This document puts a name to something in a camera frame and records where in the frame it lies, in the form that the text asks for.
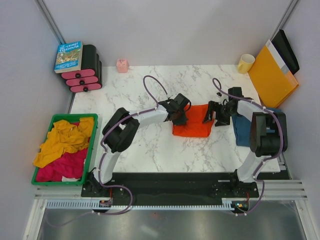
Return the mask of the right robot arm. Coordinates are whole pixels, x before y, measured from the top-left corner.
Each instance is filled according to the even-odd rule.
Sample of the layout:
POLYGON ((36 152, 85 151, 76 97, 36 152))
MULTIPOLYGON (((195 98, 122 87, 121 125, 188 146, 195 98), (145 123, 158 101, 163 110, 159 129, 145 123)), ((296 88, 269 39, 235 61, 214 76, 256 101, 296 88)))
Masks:
POLYGON ((276 159, 288 148, 287 117, 282 111, 273 111, 244 97, 241 87, 228 89, 228 100, 223 103, 209 101, 203 123, 216 121, 215 126, 230 125, 231 117, 244 117, 250 122, 250 152, 235 171, 235 181, 229 191, 235 197, 247 191, 246 183, 257 179, 267 161, 276 159))

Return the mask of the orange t-shirt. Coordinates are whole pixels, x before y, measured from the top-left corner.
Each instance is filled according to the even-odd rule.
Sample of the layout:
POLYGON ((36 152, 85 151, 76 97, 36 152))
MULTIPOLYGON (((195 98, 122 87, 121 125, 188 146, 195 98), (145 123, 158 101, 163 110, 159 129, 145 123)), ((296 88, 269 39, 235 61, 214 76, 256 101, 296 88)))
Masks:
POLYGON ((187 123, 185 125, 173 125, 172 134, 186 138, 207 138, 211 134, 214 124, 214 119, 203 123, 208 106, 208 104, 193 105, 186 112, 187 123))

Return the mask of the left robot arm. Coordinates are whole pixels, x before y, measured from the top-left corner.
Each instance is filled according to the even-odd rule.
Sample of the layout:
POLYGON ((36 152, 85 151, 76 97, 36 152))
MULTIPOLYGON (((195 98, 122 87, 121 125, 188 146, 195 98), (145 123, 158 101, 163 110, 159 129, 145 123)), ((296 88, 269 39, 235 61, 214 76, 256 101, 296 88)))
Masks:
POLYGON ((99 197, 106 196, 110 191, 109 181, 121 153, 132 144, 139 129, 152 124, 172 122, 175 126, 186 125, 186 112, 191 109, 191 101, 179 93, 175 98, 156 102, 152 108, 128 111, 117 109, 102 130, 100 145, 103 154, 94 171, 95 182, 92 191, 99 197))

